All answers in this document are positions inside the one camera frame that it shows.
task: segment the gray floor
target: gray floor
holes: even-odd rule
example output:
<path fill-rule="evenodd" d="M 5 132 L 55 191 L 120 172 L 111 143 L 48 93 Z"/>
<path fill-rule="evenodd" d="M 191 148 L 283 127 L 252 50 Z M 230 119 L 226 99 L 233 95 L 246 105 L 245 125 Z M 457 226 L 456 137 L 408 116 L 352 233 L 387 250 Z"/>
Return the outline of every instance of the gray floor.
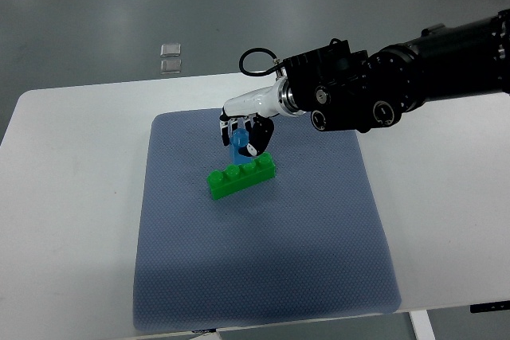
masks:
<path fill-rule="evenodd" d="M 429 26 L 493 16 L 508 0 L 0 0 L 0 139 L 18 97 L 39 88 L 161 78 L 159 47 L 182 44 L 182 72 L 238 72 L 254 46 L 288 57 L 348 39 L 373 53 Z M 253 58 L 251 69 L 269 63 Z M 430 312 L 438 339 L 503 339 L 510 313 Z M 412 339 L 407 315 L 271 326 L 235 338 Z"/>

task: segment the toy brick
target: toy brick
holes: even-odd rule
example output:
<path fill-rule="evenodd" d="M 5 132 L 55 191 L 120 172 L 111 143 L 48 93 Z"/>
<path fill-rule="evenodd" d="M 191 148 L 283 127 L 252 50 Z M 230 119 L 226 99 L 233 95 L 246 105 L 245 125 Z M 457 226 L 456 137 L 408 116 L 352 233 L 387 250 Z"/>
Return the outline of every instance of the toy brick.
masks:
<path fill-rule="evenodd" d="M 275 169 L 271 155 L 263 153 L 250 163 L 228 165 L 223 171 L 213 171 L 207 177 L 207 183 L 216 200 L 274 178 Z"/>

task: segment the robotic arm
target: robotic arm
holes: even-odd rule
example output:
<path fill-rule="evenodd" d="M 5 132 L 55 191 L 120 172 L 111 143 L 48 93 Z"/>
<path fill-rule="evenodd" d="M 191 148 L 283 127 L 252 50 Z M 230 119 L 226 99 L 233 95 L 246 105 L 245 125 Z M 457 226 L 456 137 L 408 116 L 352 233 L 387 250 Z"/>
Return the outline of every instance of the robotic arm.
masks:
<path fill-rule="evenodd" d="M 261 154 L 273 133 L 270 117 L 311 112 L 319 131 L 356 129 L 362 133 L 390 127 L 427 101 L 510 93 L 510 10 L 493 18 L 457 28 L 435 25 L 406 43 L 390 45 L 372 56 L 351 53 L 347 41 L 329 45 L 279 62 L 267 49 L 251 49 L 241 56 L 240 70 L 248 76 L 275 72 L 277 81 L 227 100 L 220 116 L 224 145 L 229 127 L 243 119 L 249 144 L 245 156 Z M 273 58 L 265 72 L 247 72 L 244 59 L 253 52 Z"/>

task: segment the lego stud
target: lego stud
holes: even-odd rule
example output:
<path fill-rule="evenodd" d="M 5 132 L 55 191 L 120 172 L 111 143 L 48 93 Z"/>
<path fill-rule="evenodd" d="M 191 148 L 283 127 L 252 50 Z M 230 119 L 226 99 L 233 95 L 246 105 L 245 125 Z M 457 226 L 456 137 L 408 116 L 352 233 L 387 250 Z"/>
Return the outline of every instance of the lego stud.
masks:
<path fill-rule="evenodd" d="M 257 161 L 261 167 L 271 166 L 273 163 L 271 155 L 267 152 L 262 153 L 255 161 Z"/>
<path fill-rule="evenodd" d="M 246 174 L 255 173 L 256 165 L 254 161 L 245 163 L 244 165 L 241 165 L 241 167 Z"/>
<path fill-rule="evenodd" d="M 228 165 L 225 169 L 225 174 L 229 180 L 234 180 L 239 178 L 239 175 L 241 174 L 241 169 L 239 169 L 239 166 L 236 165 Z"/>
<path fill-rule="evenodd" d="M 223 178 L 223 173 L 219 170 L 215 170 L 209 174 L 208 181 L 212 186 L 218 186 L 222 183 Z"/>

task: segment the white table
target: white table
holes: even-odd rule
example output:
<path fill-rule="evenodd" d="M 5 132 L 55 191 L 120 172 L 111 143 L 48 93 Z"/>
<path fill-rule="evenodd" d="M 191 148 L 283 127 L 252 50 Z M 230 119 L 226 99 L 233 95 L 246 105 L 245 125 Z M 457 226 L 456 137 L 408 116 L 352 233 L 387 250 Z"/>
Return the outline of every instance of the white table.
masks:
<path fill-rule="evenodd" d="M 136 335 L 152 120 L 272 83 L 226 74 L 24 94 L 0 146 L 0 338 Z M 510 299 L 509 121 L 499 94 L 426 104 L 359 135 L 400 311 Z"/>

